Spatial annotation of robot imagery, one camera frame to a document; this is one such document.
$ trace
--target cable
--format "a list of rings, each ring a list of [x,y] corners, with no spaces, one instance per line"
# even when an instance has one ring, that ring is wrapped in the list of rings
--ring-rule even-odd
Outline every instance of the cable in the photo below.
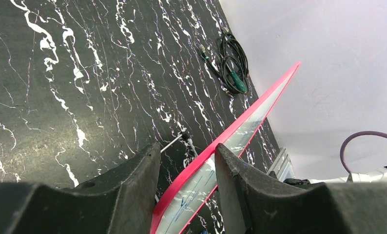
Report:
[[[221,78],[224,86],[232,94],[246,94],[248,92],[248,59],[239,42],[228,32],[227,28],[223,29],[223,36],[220,45],[220,60],[217,64],[218,70],[213,66],[211,59],[206,54],[206,49],[200,45],[201,55],[207,62],[212,71]],[[236,54],[236,57],[230,56],[227,47]]]
[[[356,137],[360,137],[360,136],[369,136],[369,135],[372,135],[372,136],[378,136],[378,137],[384,137],[387,139],[387,134],[386,133],[381,133],[381,132],[375,132],[375,131],[364,131],[364,132],[358,132],[358,133],[354,133],[352,134],[351,136],[347,137],[347,139],[343,142],[343,144],[341,145],[341,148],[340,148],[340,160],[341,160],[341,164],[343,165],[344,169],[348,172],[348,173],[351,173],[351,170],[348,168],[347,164],[346,164],[346,161],[344,160],[344,150],[346,150],[346,146],[347,144],[353,140],[354,138]]]

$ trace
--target pink edge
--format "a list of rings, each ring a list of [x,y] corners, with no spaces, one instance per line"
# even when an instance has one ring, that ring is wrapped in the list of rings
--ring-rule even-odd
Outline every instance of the pink edge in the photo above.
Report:
[[[224,132],[221,133],[204,151],[202,151],[199,156],[193,160],[173,181],[173,183],[168,187],[168,189],[165,191],[165,193],[160,198],[159,202],[154,208],[153,216],[152,216],[152,224],[151,224],[151,232],[150,234],[155,234],[160,220],[162,219],[163,214],[165,213],[166,208],[168,208],[169,204],[171,203],[172,199],[175,197],[177,192],[182,188],[182,186],[185,184],[185,182],[204,164],[206,160],[215,152],[215,148],[219,143],[224,143],[237,129],[241,124],[247,120],[250,115],[278,88],[278,86],[291,74],[291,78],[294,75],[294,73],[297,71],[298,67],[300,66],[301,62],[296,62],[285,74],[283,74],[280,79],[278,79],[257,101],[255,101],[247,110],[245,110],[240,117],[238,117],[237,120],[235,120]],[[270,107],[268,113],[271,111],[274,104],[277,102],[278,98],[281,96],[282,92],[281,90],[280,95],[277,97],[277,99],[274,101],[273,105]],[[208,200],[212,193],[210,193],[207,196],[207,199],[204,200],[202,205],[199,207],[199,209],[203,206],[203,204]],[[192,218],[195,216],[195,214],[199,211],[199,209],[192,215],[190,220],[185,224],[184,228],[188,225],[188,223],[192,220]]]

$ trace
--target black table surface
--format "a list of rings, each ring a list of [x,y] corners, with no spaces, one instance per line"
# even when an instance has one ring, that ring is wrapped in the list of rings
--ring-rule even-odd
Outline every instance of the black table surface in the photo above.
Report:
[[[0,0],[0,182],[74,187],[187,129],[200,153],[258,97],[232,96],[198,54],[229,27],[217,0]],[[268,121],[242,158],[279,149]],[[157,195],[194,159],[161,156]],[[223,231],[216,194],[189,226]]]

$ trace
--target coiled black cable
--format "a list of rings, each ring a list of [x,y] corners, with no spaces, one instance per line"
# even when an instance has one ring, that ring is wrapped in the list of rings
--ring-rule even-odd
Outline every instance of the coiled black cable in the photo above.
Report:
[[[220,44],[220,59],[217,62],[218,70],[212,65],[212,61],[207,56],[204,46],[200,46],[202,50],[202,57],[206,60],[208,66],[219,76],[224,83],[224,86],[232,94],[246,94],[249,90],[247,77],[249,75],[248,70],[248,59],[245,55],[239,42],[235,39],[234,35],[229,33],[227,29],[224,29]],[[247,90],[245,92],[238,90],[235,83],[230,75],[232,71],[235,71],[239,79],[246,85]]]

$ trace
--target gray metal part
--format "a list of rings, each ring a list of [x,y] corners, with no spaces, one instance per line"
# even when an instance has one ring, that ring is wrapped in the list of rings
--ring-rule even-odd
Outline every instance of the gray metal part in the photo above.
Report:
[[[302,190],[262,173],[222,144],[215,167],[228,234],[234,233],[230,226],[247,223],[227,215],[236,202],[246,207],[241,210],[250,217],[246,227],[252,233],[387,233],[387,183],[319,183]],[[230,197],[230,183],[243,199]]]
[[[156,142],[74,189],[0,183],[0,233],[148,233],[159,167]]]
[[[284,179],[289,177],[294,178],[291,159],[285,148],[281,148],[280,153],[278,154],[274,163],[268,169],[267,174],[269,174],[271,171],[275,172],[275,175],[279,181],[284,181]]]

